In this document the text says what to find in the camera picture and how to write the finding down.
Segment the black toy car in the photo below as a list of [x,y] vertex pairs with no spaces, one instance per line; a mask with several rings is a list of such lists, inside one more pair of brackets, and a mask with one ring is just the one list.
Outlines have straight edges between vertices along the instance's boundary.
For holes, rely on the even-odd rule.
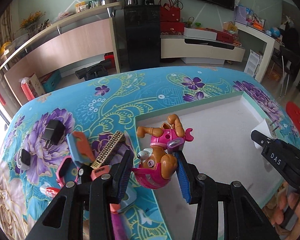
[[92,181],[92,168],[89,165],[82,164],[78,169],[78,184],[89,183]]

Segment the pink smartwatch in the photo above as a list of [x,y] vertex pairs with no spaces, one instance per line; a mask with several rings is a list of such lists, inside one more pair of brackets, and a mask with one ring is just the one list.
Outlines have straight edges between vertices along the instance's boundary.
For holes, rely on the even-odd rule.
[[56,181],[61,188],[69,181],[67,180],[68,176],[70,176],[74,182],[78,181],[78,167],[75,165],[70,155],[66,155],[57,168]]

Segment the white power adapter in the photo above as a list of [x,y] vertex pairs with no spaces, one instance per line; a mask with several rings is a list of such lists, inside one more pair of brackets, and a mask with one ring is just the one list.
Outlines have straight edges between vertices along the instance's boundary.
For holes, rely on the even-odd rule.
[[251,130],[251,139],[258,150],[261,150],[266,142],[278,138],[275,129],[277,129],[277,126],[274,127],[274,122],[269,119],[264,119]]

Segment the blue orange toy knife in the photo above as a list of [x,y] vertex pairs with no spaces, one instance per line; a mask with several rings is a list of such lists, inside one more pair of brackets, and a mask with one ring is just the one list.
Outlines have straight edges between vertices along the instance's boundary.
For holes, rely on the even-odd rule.
[[66,136],[72,161],[77,167],[91,165],[96,159],[83,132],[74,131]]

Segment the red white glue bottle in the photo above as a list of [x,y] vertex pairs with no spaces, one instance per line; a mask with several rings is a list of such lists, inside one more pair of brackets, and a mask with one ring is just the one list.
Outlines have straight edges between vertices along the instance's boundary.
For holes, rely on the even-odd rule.
[[60,192],[60,189],[57,189],[55,187],[42,185],[40,187],[40,191],[41,191],[42,194],[44,194],[45,196],[47,196],[49,198],[55,198],[55,196],[57,196],[57,194]]

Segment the black gold patterned harmonica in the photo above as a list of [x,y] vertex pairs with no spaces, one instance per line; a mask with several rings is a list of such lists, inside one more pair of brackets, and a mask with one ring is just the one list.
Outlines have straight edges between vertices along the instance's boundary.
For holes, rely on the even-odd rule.
[[108,132],[99,134],[91,144],[96,159],[90,167],[95,170],[108,165],[123,142],[125,142],[125,135],[120,131],[116,131],[114,134]]

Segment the pink brown puppy toy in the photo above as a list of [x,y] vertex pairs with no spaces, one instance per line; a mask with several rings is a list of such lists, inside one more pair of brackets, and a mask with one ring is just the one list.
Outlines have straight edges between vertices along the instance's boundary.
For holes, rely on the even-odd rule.
[[178,161],[175,152],[181,151],[186,142],[192,142],[192,128],[184,129],[176,114],[167,117],[160,127],[139,126],[136,132],[138,138],[150,135],[150,143],[137,153],[139,165],[133,168],[137,182],[152,190],[165,187],[177,170]]

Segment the black power adapter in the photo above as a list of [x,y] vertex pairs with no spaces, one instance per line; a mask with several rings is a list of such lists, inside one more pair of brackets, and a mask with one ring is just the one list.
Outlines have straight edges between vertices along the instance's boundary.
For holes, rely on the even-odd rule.
[[65,126],[59,120],[50,120],[45,128],[42,138],[52,145],[58,145],[65,132]]

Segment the white smartwatch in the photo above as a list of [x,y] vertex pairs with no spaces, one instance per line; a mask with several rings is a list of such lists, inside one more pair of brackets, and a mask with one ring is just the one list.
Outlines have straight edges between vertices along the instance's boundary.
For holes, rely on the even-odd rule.
[[16,161],[15,170],[18,173],[20,173],[21,171],[27,171],[30,169],[31,166],[31,155],[27,150],[21,148],[16,154],[15,161]]

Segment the salmon blue toy knife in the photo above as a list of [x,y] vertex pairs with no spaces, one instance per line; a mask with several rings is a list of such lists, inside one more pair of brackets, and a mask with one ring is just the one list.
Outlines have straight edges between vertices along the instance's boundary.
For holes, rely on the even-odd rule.
[[[91,179],[95,180],[102,175],[109,173],[111,169],[111,165],[105,165],[99,167],[97,169],[92,170],[91,172]],[[122,213],[125,209],[130,207],[137,199],[137,192],[133,189],[133,187],[128,184],[125,194],[120,197],[119,204],[110,204],[110,211],[113,214]]]

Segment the magenta translucent lighter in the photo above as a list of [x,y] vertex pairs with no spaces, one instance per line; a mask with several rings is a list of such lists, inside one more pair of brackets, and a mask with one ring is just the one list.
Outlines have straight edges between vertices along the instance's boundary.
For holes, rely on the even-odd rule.
[[111,221],[115,240],[128,240],[120,215],[117,213],[111,213]]

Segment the cream low tv stand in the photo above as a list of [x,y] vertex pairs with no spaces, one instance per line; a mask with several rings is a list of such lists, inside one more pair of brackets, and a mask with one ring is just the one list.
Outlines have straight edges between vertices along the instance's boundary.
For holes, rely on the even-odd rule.
[[242,62],[244,54],[244,48],[230,43],[177,35],[161,36],[161,58],[181,59],[185,64]]

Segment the orange flower bouquet vase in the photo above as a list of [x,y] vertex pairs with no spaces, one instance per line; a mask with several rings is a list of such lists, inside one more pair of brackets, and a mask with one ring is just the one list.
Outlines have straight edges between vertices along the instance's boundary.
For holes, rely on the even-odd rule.
[[30,13],[28,18],[22,20],[20,29],[26,30],[29,36],[33,36],[36,32],[39,19],[41,19],[44,15],[45,12],[42,11]]

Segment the beige patterned curtain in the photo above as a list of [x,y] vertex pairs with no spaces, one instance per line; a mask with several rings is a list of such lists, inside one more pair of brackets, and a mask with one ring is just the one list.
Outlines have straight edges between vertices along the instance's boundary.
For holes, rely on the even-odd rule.
[[[4,13],[0,16],[0,50],[4,43],[13,41],[13,31],[12,31],[12,15],[11,15],[11,7],[4,11]],[[3,108],[5,109],[7,115],[10,118],[13,118],[15,113],[20,109],[20,104],[15,99],[5,77],[6,70],[2,68],[0,70],[0,95],[5,101]]]

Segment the red handbag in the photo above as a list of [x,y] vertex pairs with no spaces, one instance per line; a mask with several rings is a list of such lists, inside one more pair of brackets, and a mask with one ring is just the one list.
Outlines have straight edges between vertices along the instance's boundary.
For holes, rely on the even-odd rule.
[[179,0],[159,0],[159,5],[161,22],[180,22],[183,3],[179,5]]

